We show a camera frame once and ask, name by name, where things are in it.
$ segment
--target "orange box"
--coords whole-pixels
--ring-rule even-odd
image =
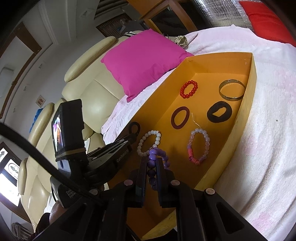
[[[229,163],[243,134],[253,102],[256,87],[256,68],[252,53],[231,52],[212,53],[186,58],[156,89],[150,98],[132,118],[141,126],[140,134],[133,146],[133,152],[124,167],[109,182],[113,187],[127,179],[129,172],[139,167],[140,157],[136,149],[139,140],[150,130],[161,132],[159,148],[166,151],[171,162],[170,170],[176,179],[187,183],[191,188],[204,190],[213,187]],[[241,81],[246,89],[237,83],[230,83],[221,89],[229,97],[238,97],[239,101],[224,100],[219,94],[219,85],[228,79]],[[179,93],[181,87],[189,80],[198,83],[195,94],[183,99]],[[193,85],[185,89],[189,93]],[[221,123],[212,123],[207,118],[208,109],[218,101],[227,102],[232,108],[231,117]],[[179,107],[186,106],[190,116],[185,126],[174,129],[171,125],[172,113]],[[225,108],[215,115],[220,116]],[[190,132],[199,128],[194,120],[206,130],[210,137],[210,149],[207,159],[199,166],[188,160],[187,143]],[[185,111],[179,112],[175,123],[179,125],[185,118]],[[125,128],[120,134],[128,133]],[[148,150],[155,142],[155,135],[144,141],[142,150]],[[196,134],[192,143],[194,156],[198,159],[205,150],[205,139]],[[129,208],[128,225],[143,240],[162,236],[176,226],[174,209],[163,209],[159,206],[157,192],[147,183],[145,205],[142,209]]]

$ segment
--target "bed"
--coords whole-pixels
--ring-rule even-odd
[[[186,35],[192,38],[196,32]],[[268,240],[284,240],[296,221],[296,48],[262,39],[234,25],[198,31],[186,47],[194,55],[252,52],[257,70],[253,105],[243,136],[215,190]],[[127,103],[124,96],[102,126],[113,142],[143,103],[169,76]]]

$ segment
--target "sofa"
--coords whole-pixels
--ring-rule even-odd
[[[127,38],[107,37],[86,51],[65,74],[67,84],[62,91],[63,98],[55,104],[47,104],[38,116],[28,141],[56,168],[51,122],[62,102],[82,100],[85,123],[83,139],[89,140],[88,151],[105,145],[101,135],[102,125],[124,96],[124,92],[122,86],[101,63],[101,59],[109,49]],[[51,192],[50,174],[29,157],[20,164],[17,187],[21,194],[21,203],[35,230]]]

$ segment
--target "picture frame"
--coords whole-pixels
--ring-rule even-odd
[[[36,104],[41,108],[44,103],[45,103],[45,99],[41,95],[39,95],[39,97],[36,100]]]

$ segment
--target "screw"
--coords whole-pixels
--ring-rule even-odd
[[[123,184],[124,184],[124,185],[126,185],[126,186],[130,186],[130,185],[132,185],[132,184],[133,184],[133,181],[132,181],[132,180],[129,180],[129,179],[127,179],[127,180],[125,180],[125,181],[123,182]]]
[[[91,190],[89,190],[89,192],[95,196],[98,195],[98,193],[99,193],[98,189],[91,189]]]
[[[172,180],[170,183],[171,183],[173,186],[178,186],[178,185],[180,185],[180,182],[179,182],[178,180]]]
[[[207,194],[209,194],[209,195],[213,195],[213,194],[215,194],[215,190],[214,190],[213,188],[207,188],[207,189],[205,190],[205,192],[206,192]]]

